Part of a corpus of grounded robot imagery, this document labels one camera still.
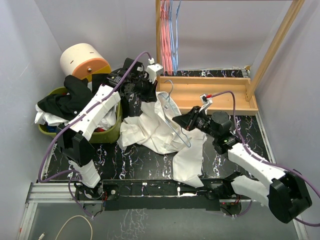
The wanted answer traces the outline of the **blue wire hanger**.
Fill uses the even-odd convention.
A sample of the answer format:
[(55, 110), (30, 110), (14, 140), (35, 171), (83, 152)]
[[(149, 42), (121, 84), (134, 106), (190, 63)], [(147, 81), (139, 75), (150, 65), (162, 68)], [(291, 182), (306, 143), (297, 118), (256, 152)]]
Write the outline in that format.
[[(170, 83), (171, 83), (171, 90), (169, 91), (169, 93), (167, 94), (167, 97), (166, 97), (165, 99), (167, 100), (169, 106), (170, 106), (171, 108), (173, 108), (173, 107), (172, 107), (172, 104), (170, 103), (170, 99), (171, 99), (171, 93), (172, 93), (172, 91), (174, 90), (174, 84), (173, 84), (173, 82), (172, 82), (171, 79), (165, 80), (164, 82), (165, 82), (165, 83), (167, 83), (167, 82), (170, 82)], [(186, 141), (181, 137), (181, 135), (176, 131), (176, 129), (175, 129), (173, 126), (170, 125), (170, 123), (169, 123), (169, 121), (168, 121), (167, 119), (166, 119), (166, 123), (167, 123), (168, 126), (173, 130), (173, 132), (180, 138), (180, 140), (186, 145), (187, 148), (190, 148), (190, 147), (192, 146), (190, 140), (188, 139), (188, 136), (183, 133), (182, 128), (181, 128), (180, 131), (181, 131), (181, 133), (185, 136)]]

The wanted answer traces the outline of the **white shirt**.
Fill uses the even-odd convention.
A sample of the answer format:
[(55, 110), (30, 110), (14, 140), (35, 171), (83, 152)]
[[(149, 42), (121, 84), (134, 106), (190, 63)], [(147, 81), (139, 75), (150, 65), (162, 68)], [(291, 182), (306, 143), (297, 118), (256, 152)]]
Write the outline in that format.
[[(203, 145), (207, 137), (198, 129), (187, 131), (182, 129), (172, 118), (181, 115), (178, 105), (167, 92), (156, 93), (156, 102), (142, 102), (141, 115), (127, 117), (120, 125), (118, 144), (122, 150), (133, 144), (143, 145), (157, 154), (175, 153), (173, 157), (173, 179), (194, 188), (203, 187), (202, 175)], [(168, 126), (166, 120), (186, 140), (187, 135), (191, 147), (188, 148)]]

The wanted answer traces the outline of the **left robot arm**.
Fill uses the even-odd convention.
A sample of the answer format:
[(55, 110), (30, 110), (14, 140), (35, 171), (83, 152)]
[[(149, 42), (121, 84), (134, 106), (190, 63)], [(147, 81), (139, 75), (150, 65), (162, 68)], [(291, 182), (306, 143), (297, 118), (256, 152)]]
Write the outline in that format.
[(93, 200), (103, 195), (101, 178), (95, 168), (94, 147), (90, 139), (105, 115), (121, 98), (137, 94), (147, 103), (156, 102), (157, 77), (163, 73), (163, 67), (153, 58), (144, 67), (137, 60), (127, 58), (122, 68), (111, 73), (92, 75), (92, 88), (96, 91), (84, 109), (65, 127), (57, 128), (57, 145), (61, 153), (73, 164), (80, 175), (80, 182), (86, 186), (86, 194)]

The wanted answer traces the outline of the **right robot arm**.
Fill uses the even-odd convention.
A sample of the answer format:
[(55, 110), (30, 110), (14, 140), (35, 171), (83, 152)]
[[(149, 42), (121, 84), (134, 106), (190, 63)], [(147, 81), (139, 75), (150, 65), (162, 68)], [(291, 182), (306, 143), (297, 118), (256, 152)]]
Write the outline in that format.
[(216, 111), (207, 116), (204, 110), (195, 106), (188, 113), (173, 117), (173, 121), (184, 130), (197, 129), (212, 136), (212, 145), (218, 154), (254, 176), (251, 179), (241, 173), (234, 174), (234, 178), (222, 187), (226, 197), (249, 197), (267, 206), (280, 222), (286, 224), (312, 206), (302, 178), (248, 152), (242, 140), (231, 132), (232, 122), (226, 112)]

